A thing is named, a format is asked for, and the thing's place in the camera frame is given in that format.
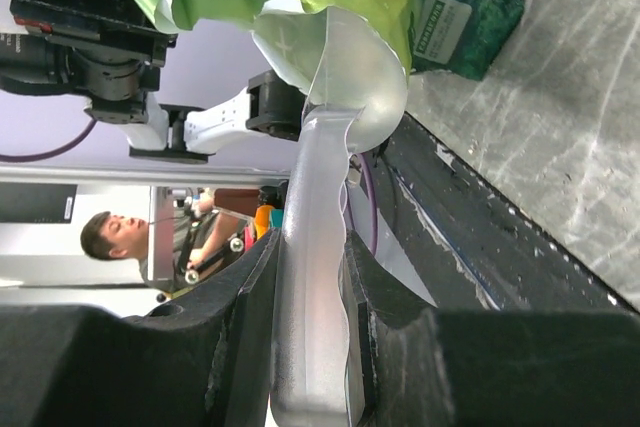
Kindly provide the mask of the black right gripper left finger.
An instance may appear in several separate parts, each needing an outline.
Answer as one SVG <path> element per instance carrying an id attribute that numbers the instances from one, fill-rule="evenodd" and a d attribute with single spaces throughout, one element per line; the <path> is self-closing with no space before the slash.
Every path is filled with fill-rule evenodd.
<path id="1" fill-rule="evenodd" d="M 275 273 L 272 231 L 149 314 L 83 305 L 1 310 L 5 426 L 261 426 Z"/>

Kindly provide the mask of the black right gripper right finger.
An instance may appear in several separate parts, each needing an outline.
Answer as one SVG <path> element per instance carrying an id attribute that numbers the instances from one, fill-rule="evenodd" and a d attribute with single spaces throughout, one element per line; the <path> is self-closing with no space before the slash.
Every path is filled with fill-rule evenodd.
<path id="1" fill-rule="evenodd" d="M 431 306 L 345 243 L 368 426 L 635 426 L 639 319 Z"/>

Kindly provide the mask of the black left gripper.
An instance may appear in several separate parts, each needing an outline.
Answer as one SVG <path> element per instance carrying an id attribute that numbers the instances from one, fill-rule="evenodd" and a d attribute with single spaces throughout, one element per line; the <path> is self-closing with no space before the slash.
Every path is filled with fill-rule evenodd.
<path id="1" fill-rule="evenodd" d="M 158 31 L 134 0 L 9 0 L 9 22 L 69 46 L 97 45 L 162 67 L 175 34 Z"/>

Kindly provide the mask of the clear plastic scoop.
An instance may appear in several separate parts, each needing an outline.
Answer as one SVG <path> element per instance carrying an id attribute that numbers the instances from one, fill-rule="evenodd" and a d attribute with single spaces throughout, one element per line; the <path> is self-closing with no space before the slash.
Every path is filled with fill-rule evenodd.
<path id="1" fill-rule="evenodd" d="M 398 126 L 407 75 L 368 21 L 336 7 L 267 10 L 254 40 L 276 73 L 307 97 L 280 241 L 271 409 L 280 426 L 350 426 L 364 393 L 350 371 L 342 293 L 345 181 L 350 158 Z"/>

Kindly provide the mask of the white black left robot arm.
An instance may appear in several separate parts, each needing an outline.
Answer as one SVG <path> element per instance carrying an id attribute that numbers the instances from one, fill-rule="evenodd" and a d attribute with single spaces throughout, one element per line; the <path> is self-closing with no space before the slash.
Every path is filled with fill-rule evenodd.
<path id="1" fill-rule="evenodd" d="M 250 137 L 299 137 L 303 93 L 273 71 L 208 109 L 156 100 L 177 36 L 173 0 L 1 0 L 1 88 L 85 100 L 92 123 L 126 135 L 132 157 L 203 164 Z"/>

